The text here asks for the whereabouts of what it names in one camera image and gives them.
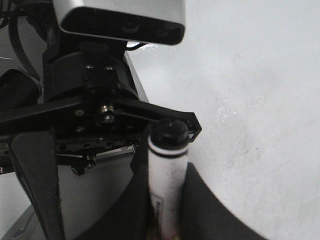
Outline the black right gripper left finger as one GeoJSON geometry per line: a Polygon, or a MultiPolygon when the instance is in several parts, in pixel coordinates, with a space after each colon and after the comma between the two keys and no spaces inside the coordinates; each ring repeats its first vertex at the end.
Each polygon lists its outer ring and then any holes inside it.
{"type": "Polygon", "coordinates": [[[141,141],[133,157],[133,177],[115,203],[77,240],[145,240],[152,222],[148,185],[148,143],[141,141]]]}

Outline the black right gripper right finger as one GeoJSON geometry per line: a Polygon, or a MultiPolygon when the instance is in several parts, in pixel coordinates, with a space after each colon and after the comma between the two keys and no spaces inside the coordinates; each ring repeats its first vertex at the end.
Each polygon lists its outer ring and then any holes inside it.
{"type": "Polygon", "coordinates": [[[187,164],[180,210],[182,240],[264,240],[212,193],[193,163],[187,164]]]}

